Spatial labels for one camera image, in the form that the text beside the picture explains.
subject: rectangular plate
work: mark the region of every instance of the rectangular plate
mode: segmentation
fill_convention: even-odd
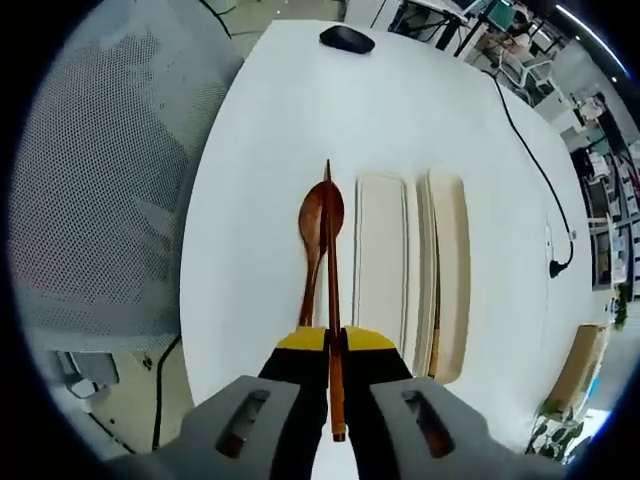
[[[356,184],[354,325],[404,348],[408,291],[406,185],[399,178],[362,175]]]

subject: black mouse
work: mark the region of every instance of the black mouse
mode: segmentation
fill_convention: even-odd
[[[359,54],[369,53],[376,46],[375,42],[364,33],[344,25],[334,25],[327,28],[320,34],[320,41],[327,47]]]

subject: office chair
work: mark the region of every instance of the office chair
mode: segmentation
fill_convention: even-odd
[[[118,381],[110,352],[180,331],[186,209],[241,63],[197,0],[105,0],[35,94],[10,193],[16,303],[33,344],[93,382]]]

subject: stack of plates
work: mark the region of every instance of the stack of plates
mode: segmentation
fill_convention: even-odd
[[[354,325],[394,342],[414,375],[458,378],[471,276],[462,180],[441,170],[416,185],[361,176],[355,241]]]

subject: wooden spoon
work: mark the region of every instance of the wooden spoon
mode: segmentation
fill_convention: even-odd
[[[322,225],[322,207],[327,197],[325,193],[327,188],[333,190],[332,198],[335,199],[332,205],[332,226],[335,235],[337,235],[344,222],[344,202],[335,184],[320,182],[314,186],[304,198],[298,215],[300,235],[307,251],[307,281],[298,322],[301,327],[312,325],[313,298],[316,291],[318,268],[322,256],[327,252],[327,239]]]

